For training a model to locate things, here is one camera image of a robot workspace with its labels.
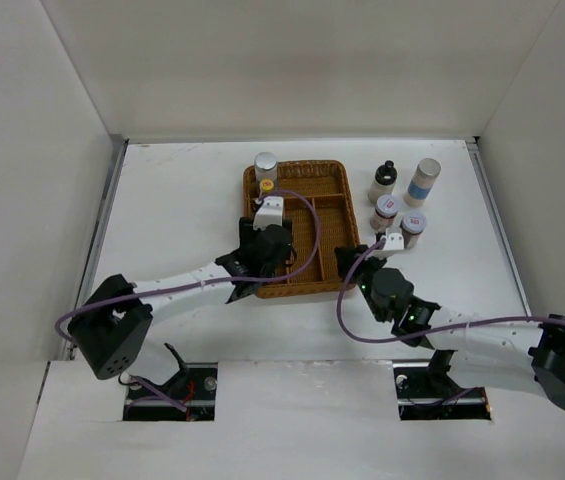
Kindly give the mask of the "satay sauce jar white lid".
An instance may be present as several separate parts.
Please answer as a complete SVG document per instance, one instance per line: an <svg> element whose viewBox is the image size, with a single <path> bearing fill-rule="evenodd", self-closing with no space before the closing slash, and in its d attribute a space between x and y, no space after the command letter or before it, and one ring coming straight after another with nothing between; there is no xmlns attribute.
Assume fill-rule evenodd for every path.
<svg viewBox="0 0 565 480"><path fill-rule="evenodd" d="M401 205L401 200L394 195L380 196L376 201L374 214L370 221L372 228L376 231L390 228L401 209Z"/></svg>

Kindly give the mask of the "dark spice jar white lid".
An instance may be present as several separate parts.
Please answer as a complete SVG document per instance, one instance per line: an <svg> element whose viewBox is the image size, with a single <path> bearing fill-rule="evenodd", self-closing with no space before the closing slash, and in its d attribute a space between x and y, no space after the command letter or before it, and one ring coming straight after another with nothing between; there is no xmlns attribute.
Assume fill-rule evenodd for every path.
<svg viewBox="0 0 565 480"><path fill-rule="evenodd" d="M403 216L400 229L405 249L413 248L417 244L426 226L426 216L420 210L409 211Z"/></svg>

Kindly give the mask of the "red sauce bottle yellow cap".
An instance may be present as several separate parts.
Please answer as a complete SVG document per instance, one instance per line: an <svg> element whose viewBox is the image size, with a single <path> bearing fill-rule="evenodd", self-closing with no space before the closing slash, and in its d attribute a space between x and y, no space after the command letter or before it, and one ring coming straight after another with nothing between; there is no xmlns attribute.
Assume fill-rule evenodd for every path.
<svg viewBox="0 0 565 480"><path fill-rule="evenodd" d="M270 194L275 190L275 181L272 179L262 179L258 184L258 195L260 198Z"/></svg>

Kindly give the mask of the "black cap white powder bottle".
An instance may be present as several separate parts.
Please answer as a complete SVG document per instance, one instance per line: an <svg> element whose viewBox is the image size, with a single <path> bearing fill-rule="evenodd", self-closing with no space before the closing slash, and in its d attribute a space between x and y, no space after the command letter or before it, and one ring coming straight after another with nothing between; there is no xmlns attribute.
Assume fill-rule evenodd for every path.
<svg viewBox="0 0 565 480"><path fill-rule="evenodd" d="M381 196L390 195L393 192L397 178L398 171L392 160L386 160L379 165L375 170L373 180L368 189L367 196L369 201L375 204Z"/></svg>

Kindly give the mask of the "blue label bead bottle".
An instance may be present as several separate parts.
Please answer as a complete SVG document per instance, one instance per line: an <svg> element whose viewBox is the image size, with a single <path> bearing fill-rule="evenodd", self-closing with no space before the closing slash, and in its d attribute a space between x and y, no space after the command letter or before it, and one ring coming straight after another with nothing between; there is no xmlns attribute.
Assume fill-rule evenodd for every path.
<svg viewBox="0 0 565 480"><path fill-rule="evenodd" d="M277 182L278 159L272 152L260 152L254 157L254 171L256 182L272 180Z"/></svg>

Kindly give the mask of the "blue label bottle silver cap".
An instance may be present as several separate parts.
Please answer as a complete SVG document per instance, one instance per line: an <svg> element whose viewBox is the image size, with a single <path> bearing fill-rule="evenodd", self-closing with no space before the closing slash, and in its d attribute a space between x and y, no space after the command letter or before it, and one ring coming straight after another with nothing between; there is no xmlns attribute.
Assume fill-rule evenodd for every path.
<svg viewBox="0 0 565 480"><path fill-rule="evenodd" d="M433 158L419 161L413 177L404 194L405 203L412 208L421 207L441 173L441 164Z"/></svg>

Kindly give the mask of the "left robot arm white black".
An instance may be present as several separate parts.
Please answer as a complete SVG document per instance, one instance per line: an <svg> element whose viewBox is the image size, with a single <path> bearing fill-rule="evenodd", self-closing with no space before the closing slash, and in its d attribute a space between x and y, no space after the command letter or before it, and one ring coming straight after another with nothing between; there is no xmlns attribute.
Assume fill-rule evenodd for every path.
<svg viewBox="0 0 565 480"><path fill-rule="evenodd" d="M170 292L130 298L76 315L68 322L68 334L98 379L125 373L151 383L164 398L176 398L186 387L184 360L173 345L149 339L149 330L189 311L230 304L255 294L264 278L272 278L295 256L290 220L256 230L251 220L242 217L239 247L204 267L136 284L121 274L108 277L87 305L128 297L137 289Z"/></svg>

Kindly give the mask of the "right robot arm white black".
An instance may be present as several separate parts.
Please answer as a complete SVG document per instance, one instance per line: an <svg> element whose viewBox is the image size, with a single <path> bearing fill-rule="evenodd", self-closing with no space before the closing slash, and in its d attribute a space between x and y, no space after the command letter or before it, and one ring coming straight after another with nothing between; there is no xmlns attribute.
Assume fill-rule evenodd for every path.
<svg viewBox="0 0 565 480"><path fill-rule="evenodd" d="M565 316L479 319L422 299L379 258L382 245L336 248L338 274L359 288L377 322L390 325L386 343L432 351L425 380L433 393L492 387L537 395L565 411Z"/></svg>

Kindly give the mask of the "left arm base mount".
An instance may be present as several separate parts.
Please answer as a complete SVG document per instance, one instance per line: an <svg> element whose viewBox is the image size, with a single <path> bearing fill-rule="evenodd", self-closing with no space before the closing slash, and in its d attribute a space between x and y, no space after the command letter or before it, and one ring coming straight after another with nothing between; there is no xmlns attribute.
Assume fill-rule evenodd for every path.
<svg viewBox="0 0 565 480"><path fill-rule="evenodd" d="M215 419L218 380L217 363L189 363L187 379L180 383L175 399L186 407L181 411L141 386L128 375L118 377L126 389L122 420L127 422L206 422Z"/></svg>

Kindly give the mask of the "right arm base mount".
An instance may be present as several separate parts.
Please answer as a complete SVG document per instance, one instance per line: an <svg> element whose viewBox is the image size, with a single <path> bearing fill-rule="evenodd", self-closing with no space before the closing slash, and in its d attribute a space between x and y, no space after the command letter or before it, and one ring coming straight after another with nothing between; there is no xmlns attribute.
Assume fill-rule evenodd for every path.
<svg viewBox="0 0 565 480"><path fill-rule="evenodd" d="M451 351L436 352L429 360L399 360L393 376L402 421L490 420L484 388L460 387L450 370Z"/></svg>

